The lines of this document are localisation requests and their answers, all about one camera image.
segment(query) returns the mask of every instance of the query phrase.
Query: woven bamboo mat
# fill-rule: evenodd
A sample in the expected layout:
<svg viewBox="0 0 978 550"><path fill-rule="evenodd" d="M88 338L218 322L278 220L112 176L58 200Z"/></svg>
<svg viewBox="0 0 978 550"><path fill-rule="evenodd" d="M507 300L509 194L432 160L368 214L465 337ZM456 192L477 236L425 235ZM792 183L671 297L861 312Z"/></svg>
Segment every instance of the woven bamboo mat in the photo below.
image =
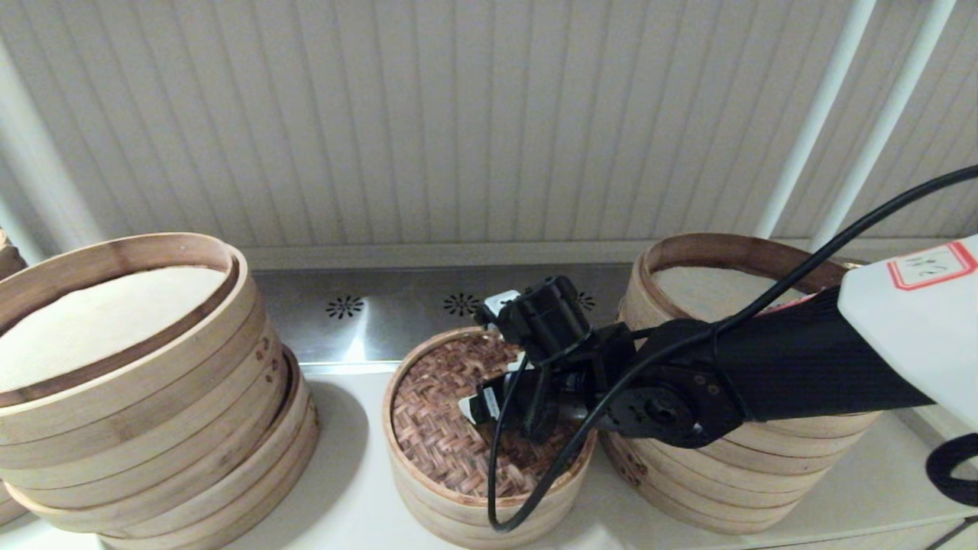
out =
<svg viewBox="0 0 978 550"><path fill-rule="evenodd" d="M497 336L469 336L445 343L421 357L394 395L394 435L408 459L426 476L456 492L485 497L489 444L459 411L458 401L476 384L503 374L518 347ZM518 496L533 490L574 426L561 423L536 445L510 434L499 455L497 494Z"/></svg>

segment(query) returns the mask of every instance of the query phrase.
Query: white countertop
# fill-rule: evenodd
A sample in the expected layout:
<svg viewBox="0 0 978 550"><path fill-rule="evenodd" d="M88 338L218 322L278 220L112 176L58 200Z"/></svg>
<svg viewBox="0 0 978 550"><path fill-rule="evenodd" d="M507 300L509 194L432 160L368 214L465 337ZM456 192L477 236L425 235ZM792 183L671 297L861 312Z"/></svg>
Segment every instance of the white countertop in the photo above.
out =
<svg viewBox="0 0 978 550"><path fill-rule="evenodd" d="M418 525L394 489L380 427L389 378L389 373L307 375L323 420L316 454L282 504L228 548L457 548ZM763 533L729 536L652 508L617 477L599 447L570 515L530 548L734 550L974 515L974 509L931 486L923 470L928 452L900 420L885 414L783 522ZM59 531L28 515L0 527L2 548L105 546L93 534Z"/></svg>

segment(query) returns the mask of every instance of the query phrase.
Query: white casing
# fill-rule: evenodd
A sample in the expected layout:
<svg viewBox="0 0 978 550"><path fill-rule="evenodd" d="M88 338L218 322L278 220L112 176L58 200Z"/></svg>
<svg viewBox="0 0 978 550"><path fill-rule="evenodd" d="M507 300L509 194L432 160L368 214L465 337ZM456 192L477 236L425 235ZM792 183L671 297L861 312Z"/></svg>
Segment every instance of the white casing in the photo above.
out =
<svg viewBox="0 0 978 550"><path fill-rule="evenodd" d="M900 376L978 431L978 235L850 271L839 311Z"/></svg>

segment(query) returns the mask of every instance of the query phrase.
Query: red-bordered label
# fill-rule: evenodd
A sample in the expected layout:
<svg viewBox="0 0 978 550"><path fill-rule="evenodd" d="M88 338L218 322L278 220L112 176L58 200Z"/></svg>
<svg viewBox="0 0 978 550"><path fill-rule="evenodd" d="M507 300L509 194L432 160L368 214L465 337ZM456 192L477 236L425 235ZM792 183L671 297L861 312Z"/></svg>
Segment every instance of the red-bordered label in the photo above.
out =
<svg viewBox="0 0 978 550"><path fill-rule="evenodd" d="M915 291L968 275L978 269L978 261L961 242L954 242L900 256L886 267L898 289Z"/></svg>

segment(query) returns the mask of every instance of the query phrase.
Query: black cable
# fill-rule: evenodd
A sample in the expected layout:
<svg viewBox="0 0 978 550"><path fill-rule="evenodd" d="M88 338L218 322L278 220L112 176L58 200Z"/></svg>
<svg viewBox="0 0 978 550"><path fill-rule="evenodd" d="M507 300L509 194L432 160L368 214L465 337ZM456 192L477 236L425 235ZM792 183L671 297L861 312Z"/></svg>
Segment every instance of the black cable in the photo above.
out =
<svg viewBox="0 0 978 550"><path fill-rule="evenodd" d="M499 447L499 439L502 433L502 423L498 424L496 426L496 432L493 436L492 448L489 453L489 522L492 524L493 529L499 532L509 532L519 527L519 525L522 524L527 517L529 517L533 510L536 509L537 505L540 504L540 501L543 500L544 496L547 494L547 491L550 490L551 485L554 484L557 477L563 473L565 465L570 462L571 457L584 443L585 437L604 415L604 412L611 405L611 402L618 396L619 393L625 390L628 385L631 384L632 380L634 380L635 377L637 377L646 367L663 361L669 358L669 356L671 356L673 353L679 352L689 346L700 344L708 339L714 338L716 335L726 332L760 313L765 307L770 305L772 301L784 294L785 291L793 287L798 281L802 280L813 269L822 264L822 262L832 257L833 254L838 252L847 243L852 241L855 237L866 231L868 228L879 223L893 212L903 208L906 205L909 205L910 203L913 203L914 201L922 199L931 193L940 191L941 189L950 187L956 183L975 178L978 178L978 164L938 176L932 180L913 187L904 193L901 193L897 197L887 201L882 206L864 215L846 229L842 230L842 232L832 238L832 240L818 249L805 261L801 262L790 273L771 286L766 292L757 297L757 299L752 301L749 305L741 309L738 313L724 319L723 321L709 325L709 327L704 329L702 332L695 333L680 341L667 345L658 352L647 357L645 360L633 365L631 368L629 368L629 370L622 374L621 378L618 379L618 382L611 387L611 390L609 390L608 393L606 393L598 402L595 408L588 413L587 418L585 418L581 426L578 427L577 432L574 433L567 444L565 444L560 450L550 468L544 473L543 477L537 483L537 486L533 488L530 496L527 497L526 501L522 506L520 506L519 510L517 510L509 520L503 523L499 523L497 521L495 498L496 451ZM500 412L501 420L506 414L507 405L510 403L510 396L512 393L513 391L510 391L503 402L503 409Z"/></svg>

